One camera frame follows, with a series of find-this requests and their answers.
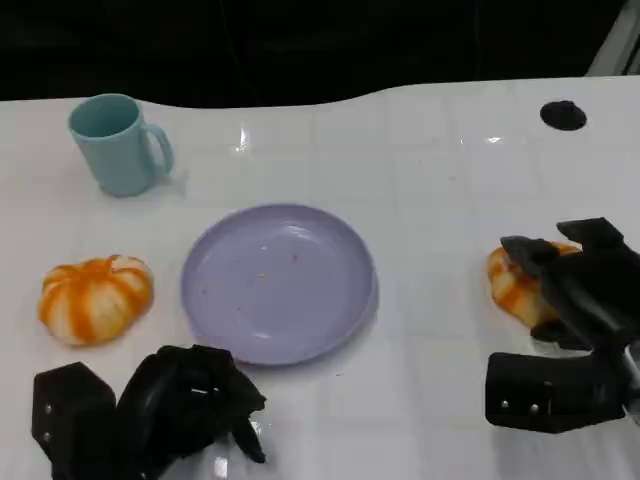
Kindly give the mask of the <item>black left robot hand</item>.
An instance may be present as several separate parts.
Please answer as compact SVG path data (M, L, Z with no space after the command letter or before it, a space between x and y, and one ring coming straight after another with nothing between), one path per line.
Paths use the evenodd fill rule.
M265 404L229 351L163 346L141 362L118 400L117 477L158 479L176 460L228 436L263 464L250 416Z

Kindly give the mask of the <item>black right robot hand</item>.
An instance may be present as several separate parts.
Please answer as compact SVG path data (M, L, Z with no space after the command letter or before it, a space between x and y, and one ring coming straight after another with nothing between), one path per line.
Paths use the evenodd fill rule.
M604 217L563 221L557 229L581 248L562 253L543 239L500 239L516 266L540 282L560 321L593 350L622 351L639 340L639 253Z

